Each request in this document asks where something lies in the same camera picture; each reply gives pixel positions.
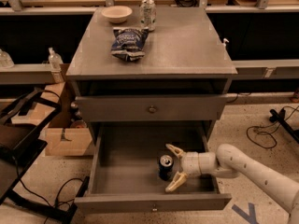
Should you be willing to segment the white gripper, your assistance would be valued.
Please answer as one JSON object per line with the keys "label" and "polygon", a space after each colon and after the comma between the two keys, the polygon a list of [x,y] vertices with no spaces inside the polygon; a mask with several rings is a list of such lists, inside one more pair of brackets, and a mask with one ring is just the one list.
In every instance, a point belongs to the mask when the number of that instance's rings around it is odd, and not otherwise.
{"label": "white gripper", "polygon": [[182,172],[176,172],[170,184],[165,188],[166,192],[173,192],[182,186],[187,177],[211,175],[217,169],[216,154],[213,152],[185,152],[171,144],[165,145],[178,159]]}

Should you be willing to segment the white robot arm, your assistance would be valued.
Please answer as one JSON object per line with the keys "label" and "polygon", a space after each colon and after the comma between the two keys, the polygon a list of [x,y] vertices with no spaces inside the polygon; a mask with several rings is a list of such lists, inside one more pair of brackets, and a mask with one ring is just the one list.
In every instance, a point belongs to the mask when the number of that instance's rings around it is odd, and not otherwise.
{"label": "white robot arm", "polygon": [[188,178],[213,175],[218,178],[247,177],[258,188],[289,213],[288,224],[299,224],[299,183],[257,162],[230,144],[221,144],[216,152],[185,152],[171,144],[165,145],[178,159],[175,173],[166,192],[183,185]]}

